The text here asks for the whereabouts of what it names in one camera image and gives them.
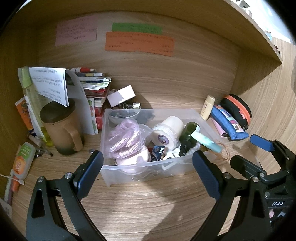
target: blue pouch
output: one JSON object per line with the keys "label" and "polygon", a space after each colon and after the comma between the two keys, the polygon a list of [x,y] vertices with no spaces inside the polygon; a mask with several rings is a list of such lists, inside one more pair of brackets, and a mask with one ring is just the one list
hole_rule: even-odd
{"label": "blue pouch", "polygon": [[241,128],[238,122],[222,106],[214,105],[211,117],[222,127],[232,141],[249,137],[249,134]]}

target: mint green tube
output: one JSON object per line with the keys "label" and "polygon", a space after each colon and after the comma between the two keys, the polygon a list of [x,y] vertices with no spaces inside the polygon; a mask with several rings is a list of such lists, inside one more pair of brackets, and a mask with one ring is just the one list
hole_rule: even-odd
{"label": "mint green tube", "polygon": [[210,138],[205,135],[199,133],[198,131],[192,132],[191,136],[196,139],[200,144],[203,144],[207,148],[211,149],[216,153],[220,153],[222,151],[222,147],[213,142]]}

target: mug lid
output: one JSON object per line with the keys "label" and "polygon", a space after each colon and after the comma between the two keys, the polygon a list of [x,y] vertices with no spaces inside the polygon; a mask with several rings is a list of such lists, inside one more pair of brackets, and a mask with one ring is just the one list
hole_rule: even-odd
{"label": "mug lid", "polygon": [[40,118],[43,123],[54,123],[67,118],[75,110],[75,101],[68,98],[69,106],[65,107],[60,103],[52,101],[46,104],[40,111]]}

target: pencil case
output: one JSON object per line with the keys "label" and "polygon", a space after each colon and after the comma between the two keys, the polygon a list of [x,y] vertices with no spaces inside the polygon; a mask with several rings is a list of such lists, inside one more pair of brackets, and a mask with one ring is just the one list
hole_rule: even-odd
{"label": "pencil case", "polygon": [[239,123],[222,106],[214,105],[211,117],[229,135],[230,140],[243,140],[249,137],[249,134],[242,129]]}
{"label": "pencil case", "polygon": [[220,102],[220,105],[229,112],[239,125],[247,130],[252,118],[249,106],[237,95],[226,95]]}

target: yellow bottle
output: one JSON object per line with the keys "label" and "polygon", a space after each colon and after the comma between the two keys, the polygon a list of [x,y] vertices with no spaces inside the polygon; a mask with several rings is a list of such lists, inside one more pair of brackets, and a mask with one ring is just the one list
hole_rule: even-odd
{"label": "yellow bottle", "polygon": [[206,121],[213,109],[215,103],[215,98],[211,95],[208,95],[207,98],[205,99],[204,106],[202,107],[202,111],[200,112],[200,116]]}
{"label": "yellow bottle", "polygon": [[30,118],[34,127],[34,130],[40,138],[42,138],[47,146],[53,146],[53,143],[42,124],[39,113],[42,109],[41,104],[38,100],[38,93],[35,90],[35,87],[31,81],[29,68],[27,66],[23,68],[19,68],[18,75],[20,79],[20,83],[22,85],[22,89],[24,92],[25,100],[28,106],[28,110],[30,113]]}

